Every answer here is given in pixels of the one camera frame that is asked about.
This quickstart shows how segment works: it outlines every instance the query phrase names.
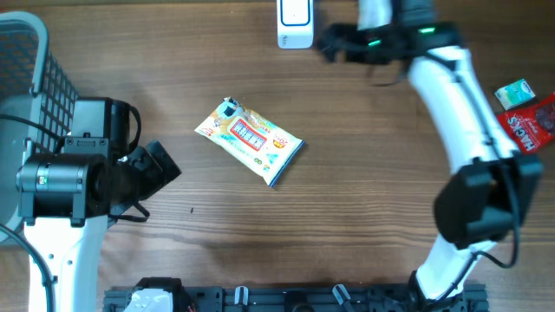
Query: white box with black outline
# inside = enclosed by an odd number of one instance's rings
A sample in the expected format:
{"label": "white box with black outline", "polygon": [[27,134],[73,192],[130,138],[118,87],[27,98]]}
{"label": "white box with black outline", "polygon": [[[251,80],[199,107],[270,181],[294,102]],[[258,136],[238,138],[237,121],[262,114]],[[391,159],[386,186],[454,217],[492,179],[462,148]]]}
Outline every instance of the white box with black outline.
{"label": "white box with black outline", "polygon": [[277,45],[307,49],[314,41],[314,0],[276,0]]}

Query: red package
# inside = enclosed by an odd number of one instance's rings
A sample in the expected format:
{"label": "red package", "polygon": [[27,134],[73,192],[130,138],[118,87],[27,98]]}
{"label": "red package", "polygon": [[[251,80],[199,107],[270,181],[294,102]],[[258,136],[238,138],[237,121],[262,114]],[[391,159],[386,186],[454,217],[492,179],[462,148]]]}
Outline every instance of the red package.
{"label": "red package", "polygon": [[555,93],[538,104],[500,114],[497,120],[522,153],[535,153],[555,139]]}

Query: wooden table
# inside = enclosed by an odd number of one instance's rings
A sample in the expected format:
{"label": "wooden table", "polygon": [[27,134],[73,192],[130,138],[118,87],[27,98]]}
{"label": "wooden table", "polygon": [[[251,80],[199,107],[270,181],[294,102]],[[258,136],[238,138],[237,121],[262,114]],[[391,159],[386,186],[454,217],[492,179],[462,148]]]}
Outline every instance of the wooden table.
{"label": "wooden table", "polygon": [[[555,88],[552,1],[438,2],[456,21],[494,109],[493,90],[526,78]],[[432,202],[447,160],[416,92],[398,66],[325,64],[311,49],[276,43],[274,3],[205,3],[30,9],[81,94],[137,106],[141,143],[158,139],[183,174],[144,205],[146,224],[120,222],[101,252],[98,302],[111,286],[144,276],[185,285],[402,283],[437,235]],[[321,24],[354,22],[356,5],[322,3]],[[234,96],[305,139],[275,189],[193,129]],[[547,311],[555,304],[554,148],[522,231],[518,267],[481,263],[492,311]],[[510,240],[494,252],[507,258]],[[26,311],[27,254],[0,251],[0,311]]]}

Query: green light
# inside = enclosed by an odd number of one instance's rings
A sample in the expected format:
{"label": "green light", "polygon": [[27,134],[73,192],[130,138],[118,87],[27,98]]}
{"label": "green light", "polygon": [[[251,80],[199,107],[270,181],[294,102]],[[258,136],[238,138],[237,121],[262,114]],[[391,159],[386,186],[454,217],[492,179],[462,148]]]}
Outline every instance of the green light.
{"label": "green light", "polygon": [[418,31],[420,31],[421,34],[431,34],[435,32],[435,27],[428,27],[425,29],[418,29]]}
{"label": "green light", "polygon": [[382,43],[382,40],[376,40],[376,41],[370,42],[370,43],[368,44],[368,46],[369,46],[369,47],[374,47],[374,46],[376,46],[376,45],[378,45],[378,44],[380,44],[380,43]]}

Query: plastic basket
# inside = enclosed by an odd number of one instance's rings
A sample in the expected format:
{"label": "plastic basket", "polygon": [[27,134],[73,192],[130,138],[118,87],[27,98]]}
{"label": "plastic basket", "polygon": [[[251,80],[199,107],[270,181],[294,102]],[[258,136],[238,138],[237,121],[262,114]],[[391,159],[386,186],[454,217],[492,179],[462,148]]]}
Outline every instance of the plastic basket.
{"label": "plastic basket", "polygon": [[[64,135],[71,128],[77,96],[49,51],[44,23],[27,12],[0,14],[0,114],[29,119]],[[15,176],[27,139],[35,142],[37,153],[52,152],[56,144],[40,130],[0,120],[0,223],[11,229],[21,224]],[[0,233],[0,242],[4,239]]]}

